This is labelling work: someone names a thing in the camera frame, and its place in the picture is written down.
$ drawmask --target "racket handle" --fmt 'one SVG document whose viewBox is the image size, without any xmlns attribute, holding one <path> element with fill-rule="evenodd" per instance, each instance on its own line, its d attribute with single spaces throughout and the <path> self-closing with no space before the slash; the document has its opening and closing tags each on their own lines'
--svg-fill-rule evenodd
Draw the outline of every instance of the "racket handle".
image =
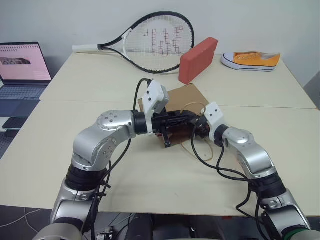
<svg viewBox="0 0 320 240">
<path fill-rule="evenodd" d="M 85 53 L 85 52 L 99 52 L 98 44 L 91 45 L 73 45 L 72 52 L 74 53 Z"/>
</svg>

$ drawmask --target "brown cardboard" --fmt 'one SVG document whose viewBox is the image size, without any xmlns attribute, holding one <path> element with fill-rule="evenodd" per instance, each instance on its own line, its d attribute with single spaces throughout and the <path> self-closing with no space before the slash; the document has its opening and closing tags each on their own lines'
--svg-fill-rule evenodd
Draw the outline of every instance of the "brown cardboard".
<svg viewBox="0 0 320 240">
<path fill-rule="evenodd" d="M 184 106 L 193 102 L 200 102 L 205 106 L 209 104 L 208 100 L 202 95 L 202 93 L 193 83 L 168 91 L 168 95 L 169 102 L 165 106 L 167 112 L 182 110 Z M 138 100 L 138 104 L 140 110 L 143 111 L 142 99 Z M 191 104 L 188 105 L 184 110 L 188 110 L 199 115 L 203 108 L 204 106 L 202 104 Z M 189 140 L 191 136 L 191 130 L 187 128 L 168 129 L 168 136 L 171 145 L 173 146 Z"/>
</svg>

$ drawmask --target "white shoe sole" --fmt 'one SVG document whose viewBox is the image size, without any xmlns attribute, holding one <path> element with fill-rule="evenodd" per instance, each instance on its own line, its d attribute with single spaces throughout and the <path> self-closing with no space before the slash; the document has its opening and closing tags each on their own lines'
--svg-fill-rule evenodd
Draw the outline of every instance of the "white shoe sole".
<svg viewBox="0 0 320 240">
<path fill-rule="evenodd" d="M 225 58 L 223 54 L 221 56 L 221 62 L 229 68 L 236 69 L 236 70 L 243 70 L 243 71 L 262 71 L 262 72 L 271 72 L 276 67 L 275 66 L 253 66 L 253 65 L 241 65 L 234 63 Z"/>
</svg>

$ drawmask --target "laptop screen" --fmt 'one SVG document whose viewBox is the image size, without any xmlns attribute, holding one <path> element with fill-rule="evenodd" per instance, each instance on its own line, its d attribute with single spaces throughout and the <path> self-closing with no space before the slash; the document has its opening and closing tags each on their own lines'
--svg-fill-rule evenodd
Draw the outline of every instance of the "laptop screen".
<svg viewBox="0 0 320 240">
<path fill-rule="evenodd" d="M 51 80 L 37 42 L 0 43 L 0 77 L 4 84 L 48 84 Z"/>
</svg>

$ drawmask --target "red foam block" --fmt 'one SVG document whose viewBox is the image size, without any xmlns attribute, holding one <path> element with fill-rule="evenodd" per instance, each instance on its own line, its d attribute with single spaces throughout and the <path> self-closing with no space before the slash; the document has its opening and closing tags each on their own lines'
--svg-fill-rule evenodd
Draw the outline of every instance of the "red foam block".
<svg viewBox="0 0 320 240">
<path fill-rule="evenodd" d="M 196 76 L 205 70 L 215 55 L 218 40 L 208 37 L 180 58 L 179 81 L 189 84 Z"/>
</svg>

